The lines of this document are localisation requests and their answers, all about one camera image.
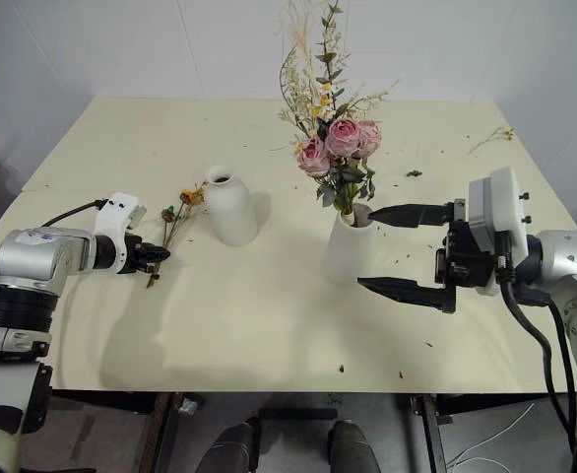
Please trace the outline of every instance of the robotic arm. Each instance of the robotic arm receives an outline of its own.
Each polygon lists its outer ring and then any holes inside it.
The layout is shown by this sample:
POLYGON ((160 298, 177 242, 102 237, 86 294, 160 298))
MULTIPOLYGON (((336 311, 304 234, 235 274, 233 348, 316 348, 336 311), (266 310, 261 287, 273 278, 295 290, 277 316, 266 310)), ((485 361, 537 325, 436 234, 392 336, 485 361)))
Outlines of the robotic arm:
MULTIPOLYGON (((398 278, 361 278, 358 281, 394 301, 452 313, 456 308, 457 286, 477 288, 482 294, 491 295, 496 294, 492 290, 496 289, 496 279, 501 283, 506 302, 509 303, 510 298, 513 301, 508 304, 512 313, 520 312, 515 317, 524 327, 529 321, 516 302, 548 305, 556 312, 559 309, 556 325, 559 324, 559 331, 564 332, 560 345, 566 346, 566 335, 577 364, 577 229, 527 235, 526 224, 531 223, 531 217, 525 216, 523 202, 528 199, 529 194, 519 190, 514 171, 506 168, 470 184, 468 221, 463 199, 443 206, 411 204, 373 212, 370 219, 394 227, 448 225, 443 247, 437 250, 435 257, 435 282, 441 287, 424 288, 416 281, 398 278)), ((528 331, 539 342, 546 341, 533 325, 529 324, 529 327, 531 331, 528 331), (533 331, 538 332, 542 340, 533 331)), ((570 370, 568 352, 563 355, 570 370)), ((549 393, 552 393, 550 361, 548 365, 547 387, 551 387, 549 393)))
POLYGON ((103 201, 93 234, 42 227, 13 231, 0 246, 0 472, 18 471, 21 433, 45 420, 52 368, 39 363, 51 341, 52 312, 69 275, 92 269, 151 273, 170 253, 126 233, 146 209, 116 193, 103 201))

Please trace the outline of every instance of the flower bouquet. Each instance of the flower bouquet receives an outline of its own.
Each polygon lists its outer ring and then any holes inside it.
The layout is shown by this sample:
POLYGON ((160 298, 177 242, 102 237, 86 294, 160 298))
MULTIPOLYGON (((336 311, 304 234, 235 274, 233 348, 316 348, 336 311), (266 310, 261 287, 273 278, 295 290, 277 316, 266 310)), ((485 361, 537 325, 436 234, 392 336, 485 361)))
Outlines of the flower bouquet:
POLYGON ((317 198, 324 207, 334 205, 344 222, 356 226, 354 199, 374 196, 374 170, 367 161, 382 137, 378 125, 366 115, 389 90, 364 97, 356 93, 344 100, 341 75, 349 55, 342 51, 337 30, 336 16, 343 12, 339 1, 325 7, 319 54, 313 54, 308 45, 310 9, 307 3, 300 6, 288 4, 293 46, 280 70, 280 89, 287 105, 280 118, 300 131, 295 157, 319 184, 317 198))

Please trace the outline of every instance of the table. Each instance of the table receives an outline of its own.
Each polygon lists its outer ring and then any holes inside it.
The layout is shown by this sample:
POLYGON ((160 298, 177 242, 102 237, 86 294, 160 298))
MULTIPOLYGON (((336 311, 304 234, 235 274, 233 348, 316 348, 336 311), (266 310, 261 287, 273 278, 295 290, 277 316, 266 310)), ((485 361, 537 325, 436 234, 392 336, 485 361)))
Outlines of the table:
MULTIPOLYGON (((135 233, 158 242, 160 209, 225 163, 249 186, 257 238, 227 247, 199 216, 177 239, 160 281, 104 272, 70 277, 46 362, 53 387, 155 391, 522 393, 545 390, 538 344, 500 298, 459 290, 458 311, 396 304, 329 283, 320 264, 335 219, 296 167, 279 101, 94 99, 0 221, 11 229, 121 190, 148 208, 135 233)), ((532 199, 531 232, 574 223, 518 139, 473 146, 508 126, 493 103, 390 102, 373 114, 377 209, 467 197, 471 180, 515 169, 532 199), (420 177, 406 177, 411 169, 420 177)), ((91 229, 94 212, 64 222, 91 229)), ((445 228, 379 226, 368 276, 431 285, 445 228)), ((548 312, 525 308, 553 347, 548 312)))

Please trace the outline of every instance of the floor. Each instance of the floor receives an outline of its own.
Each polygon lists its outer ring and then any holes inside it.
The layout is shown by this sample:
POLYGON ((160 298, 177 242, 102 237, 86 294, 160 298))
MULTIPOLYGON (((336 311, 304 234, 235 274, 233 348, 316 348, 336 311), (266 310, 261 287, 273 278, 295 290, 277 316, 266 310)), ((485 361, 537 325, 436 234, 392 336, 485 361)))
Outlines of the floor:
MULTIPOLYGON (((173 449, 161 460, 163 473, 194 473, 205 450, 226 427, 258 409, 336 408, 341 419, 353 419, 363 429, 383 473, 430 471, 421 419, 405 400, 388 394, 208 394, 194 416, 179 419, 173 449)), ((570 457, 561 427, 545 400, 512 430, 471 452, 491 458, 513 473, 568 473, 570 457)), ((530 403, 455 416, 442 426, 447 459, 508 426, 530 403)), ((265 421, 261 473, 324 473, 329 421, 265 421)), ((114 409, 55 399, 48 421, 36 434, 25 436, 23 466, 54 469, 96 467, 99 473, 137 471, 146 417, 114 409)), ((458 473, 493 473, 498 465, 471 462, 458 473)))

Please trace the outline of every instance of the black cable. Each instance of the black cable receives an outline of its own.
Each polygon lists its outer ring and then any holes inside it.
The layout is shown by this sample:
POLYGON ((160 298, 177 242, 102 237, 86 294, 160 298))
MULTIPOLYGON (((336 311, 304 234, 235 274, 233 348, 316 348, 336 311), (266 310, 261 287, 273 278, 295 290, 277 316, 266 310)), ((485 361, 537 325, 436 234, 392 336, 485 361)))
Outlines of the black cable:
POLYGON ((52 220, 48 220, 42 227, 52 227, 58 221, 67 219, 68 217, 78 214, 79 212, 83 212, 84 210, 91 209, 92 207, 97 207, 99 210, 104 207, 104 204, 107 203, 107 199, 95 200, 94 202, 90 202, 89 204, 82 205, 81 207, 77 207, 76 209, 72 209, 65 214, 58 215, 54 217, 52 220))
POLYGON ((564 332, 562 315, 554 302, 551 302, 548 308, 553 315, 557 341, 560 345, 560 353, 562 354, 562 364, 564 365, 564 375, 566 376, 566 390, 568 395, 568 441, 571 446, 571 451, 575 451, 575 444, 577 441, 577 395, 575 394, 573 367, 571 366, 571 357, 568 353, 568 344, 566 343, 566 334, 564 332))
POLYGON ((540 344, 541 348, 543 349, 543 371, 545 373, 545 384, 546 384, 546 391, 548 393, 548 397, 551 401, 551 405, 553 409, 555 409, 555 413, 564 428, 564 431, 570 436, 570 430, 568 421, 566 420, 566 416, 560 407, 560 403, 557 400, 557 394, 555 394, 555 388, 553 387, 553 377, 551 375, 551 346, 548 343, 546 337, 542 334, 542 332, 536 328, 532 322, 525 316, 521 308, 518 306, 516 299, 514 298, 514 291, 512 289, 512 285, 508 281, 501 281, 501 295, 503 296, 503 300, 507 305, 507 308, 512 315, 516 319, 516 321, 529 333, 532 337, 536 339, 536 341, 540 344))

